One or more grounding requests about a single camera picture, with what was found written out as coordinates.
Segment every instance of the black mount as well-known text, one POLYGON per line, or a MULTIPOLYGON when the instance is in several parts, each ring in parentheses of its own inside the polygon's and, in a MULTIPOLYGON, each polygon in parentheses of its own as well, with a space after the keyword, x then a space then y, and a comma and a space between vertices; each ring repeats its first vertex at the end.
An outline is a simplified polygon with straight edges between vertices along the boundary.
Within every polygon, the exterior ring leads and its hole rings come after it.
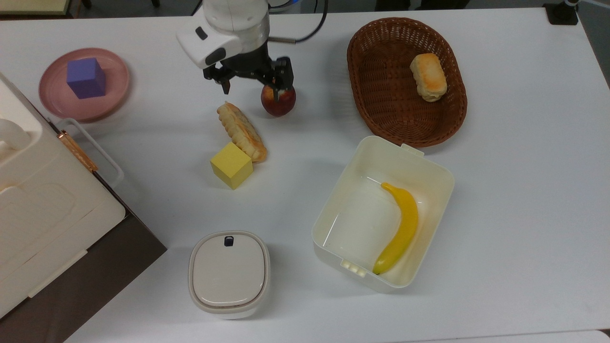
POLYGON ((547 10, 548 22, 552 25, 576 25, 578 24, 578 0, 569 0, 573 5, 568 5, 565 1, 559 4, 544 4, 547 10))
POLYGON ((263 85, 273 89, 273 98, 278 101, 280 90, 291 90, 294 75, 289 57, 279 57, 271 60, 267 49, 267 42, 260 48, 239 54, 220 62, 222 67, 216 68, 212 65, 203 69, 203 77, 214 80, 223 87, 224 94, 229 94, 231 83, 229 80, 234 76, 247 79, 255 79, 263 85))

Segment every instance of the banana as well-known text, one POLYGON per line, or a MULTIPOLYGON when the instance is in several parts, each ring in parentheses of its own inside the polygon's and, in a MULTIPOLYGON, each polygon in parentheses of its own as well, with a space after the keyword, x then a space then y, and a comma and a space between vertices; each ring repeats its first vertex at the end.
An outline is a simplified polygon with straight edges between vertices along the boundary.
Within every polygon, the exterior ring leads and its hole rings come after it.
POLYGON ((418 222, 417 203, 411 193, 387 182, 382 183, 381 187, 390 192, 396 200, 396 204, 400 208, 401 220, 398 232, 375 261, 373 273, 377 275, 387 272, 398 262, 411 244, 418 222))

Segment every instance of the white table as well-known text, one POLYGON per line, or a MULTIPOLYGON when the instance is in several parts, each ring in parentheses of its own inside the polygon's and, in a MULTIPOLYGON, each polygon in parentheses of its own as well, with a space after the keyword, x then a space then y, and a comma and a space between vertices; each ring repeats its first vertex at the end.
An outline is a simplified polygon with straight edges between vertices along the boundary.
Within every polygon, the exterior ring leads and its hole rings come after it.
MULTIPOLYGON (((319 15, 271 17, 300 37, 319 15)), ((0 71, 45 114, 45 68, 87 46, 121 56, 129 99, 86 125, 124 168, 117 188, 169 250, 89 320, 72 342, 395 342, 610 327, 610 92, 582 26, 551 26, 543 9, 331 14, 288 55, 298 100, 271 118, 260 84, 206 81, 174 33, 186 18, 0 23, 0 71), (319 261, 311 227, 356 145, 345 51, 382 16, 408 15, 449 42, 468 94, 463 127, 423 149, 451 170, 453 196, 414 282, 384 295, 319 261), (229 138, 228 100, 253 122, 268 160, 237 190, 209 159, 229 138), (245 229, 272 263, 268 306, 222 321, 188 296, 187 263, 205 235, 245 229)))

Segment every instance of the apple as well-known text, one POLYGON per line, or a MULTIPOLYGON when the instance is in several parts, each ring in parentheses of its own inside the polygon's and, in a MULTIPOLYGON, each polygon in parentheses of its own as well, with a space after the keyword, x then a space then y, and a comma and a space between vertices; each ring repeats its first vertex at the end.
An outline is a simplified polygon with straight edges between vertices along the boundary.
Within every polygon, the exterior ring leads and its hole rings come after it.
POLYGON ((296 92, 295 88, 292 87, 291 90, 280 90, 278 92, 279 100, 276 102, 273 98, 273 88, 265 85, 263 87, 263 91, 260 93, 260 101, 263 104, 263 107, 270 115, 274 117, 281 117, 293 107, 295 107, 296 102, 296 92))

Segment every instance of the bread roll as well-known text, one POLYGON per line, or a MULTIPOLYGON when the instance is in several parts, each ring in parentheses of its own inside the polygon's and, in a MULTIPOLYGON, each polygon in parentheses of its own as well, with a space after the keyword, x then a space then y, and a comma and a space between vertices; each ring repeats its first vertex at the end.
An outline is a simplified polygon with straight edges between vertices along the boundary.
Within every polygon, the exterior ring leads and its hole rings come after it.
POLYGON ((250 156, 252 162, 262 162, 267 158, 267 148, 262 139, 237 106, 225 102, 216 112, 233 143, 250 156))
POLYGON ((415 56, 410 68, 417 83, 417 93, 425 101, 433 103, 447 92, 447 80, 435 54, 415 56))

